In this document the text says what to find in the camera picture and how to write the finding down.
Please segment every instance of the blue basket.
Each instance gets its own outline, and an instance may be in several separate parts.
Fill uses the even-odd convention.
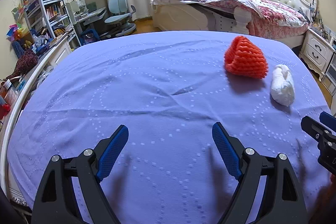
[[[24,49],[21,47],[20,43],[18,41],[12,42],[12,47],[16,53],[16,56],[20,58],[24,53]]]

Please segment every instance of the drawer handle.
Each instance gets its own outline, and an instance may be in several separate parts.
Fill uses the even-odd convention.
[[[315,55],[314,55],[314,52],[313,52],[313,56],[314,56],[314,58],[316,58],[316,59],[318,59],[318,58],[319,58],[318,56],[315,56]]]
[[[315,47],[316,48],[318,47],[320,49],[320,51],[322,51],[322,49],[321,49],[321,47],[319,45],[315,45]]]

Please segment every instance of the pink floral quilt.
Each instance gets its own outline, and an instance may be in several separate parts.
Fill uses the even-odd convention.
[[[233,13],[239,6],[252,13],[247,25],[250,35],[268,39],[294,37],[305,33],[308,23],[302,14],[294,9],[271,0],[189,0],[207,3]]]

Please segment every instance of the metal pin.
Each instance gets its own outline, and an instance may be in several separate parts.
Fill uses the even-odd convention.
[[[253,155],[254,154],[254,150],[252,148],[247,148],[245,150],[245,152],[248,154],[248,155]]]
[[[91,149],[86,149],[86,150],[84,151],[84,156],[91,156],[92,153],[93,153],[93,151],[92,151]]]
[[[58,161],[58,160],[59,160],[59,155],[54,155],[54,156],[51,158],[51,160],[52,160],[53,162]]]
[[[280,154],[279,155],[279,158],[281,158],[282,160],[286,160],[287,159],[287,156],[285,154]]]

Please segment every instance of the desk chair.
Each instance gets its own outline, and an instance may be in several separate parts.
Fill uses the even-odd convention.
[[[110,31],[110,35],[120,37],[130,34],[137,28],[134,23],[129,23],[129,21],[132,20],[132,14],[136,12],[133,5],[131,5],[131,8],[133,11],[127,13],[127,0],[109,0],[109,10],[113,16],[106,19],[105,23],[109,25],[118,25]]]

